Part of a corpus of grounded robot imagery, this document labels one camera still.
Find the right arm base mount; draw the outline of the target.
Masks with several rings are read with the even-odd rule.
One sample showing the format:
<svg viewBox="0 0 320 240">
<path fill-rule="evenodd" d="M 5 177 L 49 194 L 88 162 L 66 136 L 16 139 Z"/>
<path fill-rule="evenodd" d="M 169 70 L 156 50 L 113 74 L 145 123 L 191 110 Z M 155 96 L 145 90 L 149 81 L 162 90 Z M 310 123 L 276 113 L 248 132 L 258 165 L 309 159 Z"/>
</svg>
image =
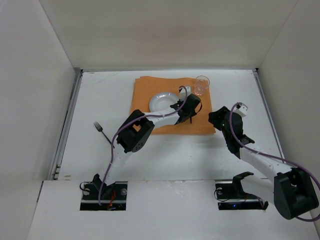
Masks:
<svg viewBox="0 0 320 240">
<path fill-rule="evenodd" d="M 242 187 L 232 181 L 216 181 L 214 197 L 220 211 L 260 210 L 265 211 L 269 202 L 253 194 L 246 193 Z"/>
</svg>

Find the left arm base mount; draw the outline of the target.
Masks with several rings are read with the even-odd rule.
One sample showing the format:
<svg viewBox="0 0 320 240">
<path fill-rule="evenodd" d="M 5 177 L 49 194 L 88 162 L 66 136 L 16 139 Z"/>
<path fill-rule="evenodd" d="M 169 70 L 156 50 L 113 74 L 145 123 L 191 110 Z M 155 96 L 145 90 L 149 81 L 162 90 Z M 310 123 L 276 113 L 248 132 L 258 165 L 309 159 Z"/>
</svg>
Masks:
<svg viewBox="0 0 320 240">
<path fill-rule="evenodd" d="M 81 211 L 125 211 L 127 206 L 128 182 L 115 182 L 101 194 L 99 205 L 99 191 L 92 182 L 81 182 L 82 191 Z"/>
</svg>

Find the clear plastic plate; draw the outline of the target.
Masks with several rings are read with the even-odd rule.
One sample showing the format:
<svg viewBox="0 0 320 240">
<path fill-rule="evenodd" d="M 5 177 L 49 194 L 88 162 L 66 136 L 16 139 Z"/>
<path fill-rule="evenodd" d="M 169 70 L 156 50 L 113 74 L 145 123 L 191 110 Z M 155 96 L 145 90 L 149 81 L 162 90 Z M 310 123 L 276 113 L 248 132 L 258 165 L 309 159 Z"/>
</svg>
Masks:
<svg viewBox="0 0 320 240">
<path fill-rule="evenodd" d="M 160 92 L 154 95 L 149 102 L 150 112 L 158 112 L 176 104 L 180 98 L 173 92 Z"/>
</svg>

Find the black plastic fork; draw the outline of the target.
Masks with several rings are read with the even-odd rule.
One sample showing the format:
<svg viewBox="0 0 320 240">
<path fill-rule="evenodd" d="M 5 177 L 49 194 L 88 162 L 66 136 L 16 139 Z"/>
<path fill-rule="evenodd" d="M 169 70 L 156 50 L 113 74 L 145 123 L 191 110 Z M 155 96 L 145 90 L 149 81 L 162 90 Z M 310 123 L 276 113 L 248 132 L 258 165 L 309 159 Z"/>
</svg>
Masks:
<svg viewBox="0 0 320 240">
<path fill-rule="evenodd" d="M 93 123 L 93 125 L 94 125 L 94 127 L 96 128 L 96 130 L 97 130 L 99 133 L 102 133 L 102 135 L 105 137 L 105 139 L 106 139 L 106 140 L 108 141 L 108 143 L 111 145 L 112 142 L 111 142 L 111 140 L 107 137 L 107 135 L 103 132 L 102 126 L 101 126 L 97 121 L 95 121 L 95 122 Z"/>
</svg>

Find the clear plastic cup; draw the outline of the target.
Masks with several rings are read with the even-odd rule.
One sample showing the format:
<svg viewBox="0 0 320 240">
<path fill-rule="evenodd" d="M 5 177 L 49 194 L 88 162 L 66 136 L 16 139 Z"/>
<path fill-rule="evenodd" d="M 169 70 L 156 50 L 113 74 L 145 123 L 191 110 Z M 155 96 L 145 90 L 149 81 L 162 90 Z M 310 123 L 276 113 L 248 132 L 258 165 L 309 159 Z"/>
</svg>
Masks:
<svg viewBox="0 0 320 240">
<path fill-rule="evenodd" d="M 210 86 L 210 79 L 207 76 L 199 75 L 195 78 L 193 92 L 195 95 L 202 96 Z"/>
</svg>

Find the orange cloth napkin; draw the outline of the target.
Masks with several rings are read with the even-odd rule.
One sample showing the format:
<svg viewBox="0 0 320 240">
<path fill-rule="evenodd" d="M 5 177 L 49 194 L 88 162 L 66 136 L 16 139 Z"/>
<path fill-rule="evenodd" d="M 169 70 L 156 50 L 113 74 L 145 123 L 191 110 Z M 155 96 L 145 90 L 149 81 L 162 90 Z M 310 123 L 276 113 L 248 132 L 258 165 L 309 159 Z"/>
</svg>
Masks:
<svg viewBox="0 0 320 240">
<path fill-rule="evenodd" d="M 131 102 L 131 112 L 139 109 L 142 112 L 149 112 L 149 102 L 152 97 L 161 92 L 172 92 L 179 94 L 179 86 L 195 86 L 195 79 L 183 78 L 160 78 L 153 76 L 141 76 L 134 83 L 134 90 Z M 166 125 L 152 131 L 153 135 L 209 135 L 216 132 L 212 124 L 209 123 L 209 113 L 212 110 L 210 90 L 199 97 L 202 102 L 202 109 L 190 120 L 177 125 Z"/>
</svg>

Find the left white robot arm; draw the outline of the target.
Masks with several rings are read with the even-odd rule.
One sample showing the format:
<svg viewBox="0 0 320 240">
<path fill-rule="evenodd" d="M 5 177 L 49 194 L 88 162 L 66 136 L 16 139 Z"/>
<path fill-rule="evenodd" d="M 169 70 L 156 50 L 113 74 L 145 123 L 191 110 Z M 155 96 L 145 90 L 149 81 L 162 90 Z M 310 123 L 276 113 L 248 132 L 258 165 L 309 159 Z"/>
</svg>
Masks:
<svg viewBox="0 0 320 240">
<path fill-rule="evenodd" d="M 111 158 L 108 166 L 102 170 L 103 179 L 100 179 L 99 173 L 93 177 L 92 184 L 98 191 L 98 201 L 101 202 L 111 193 L 120 168 L 131 154 L 142 149 L 153 130 L 186 122 L 197 115 L 196 108 L 201 105 L 201 99 L 191 93 L 161 111 L 144 113 L 139 109 L 134 110 L 111 140 Z"/>
</svg>

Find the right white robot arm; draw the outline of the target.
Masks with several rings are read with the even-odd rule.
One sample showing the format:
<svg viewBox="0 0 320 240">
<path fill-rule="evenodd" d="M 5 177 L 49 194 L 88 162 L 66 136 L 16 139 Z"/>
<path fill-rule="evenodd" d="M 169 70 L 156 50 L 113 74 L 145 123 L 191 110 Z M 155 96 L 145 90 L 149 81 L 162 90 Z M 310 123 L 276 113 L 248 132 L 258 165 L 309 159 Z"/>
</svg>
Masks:
<svg viewBox="0 0 320 240">
<path fill-rule="evenodd" d="M 254 195 L 273 204 L 283 218 L 300 219 L 302 214 L 320 206 L 314 188 L 320 183 L 303 166 L 261 151 L 244 134 L 243 117 L 247 110 L 238 102 L 231 109 L 224 106 L 208 114 L 208 121 L 222 132 L 228 150 L 265 176 L 260 179 L 248 171 L 234 176 L 228 198 Z"/>
</svg>

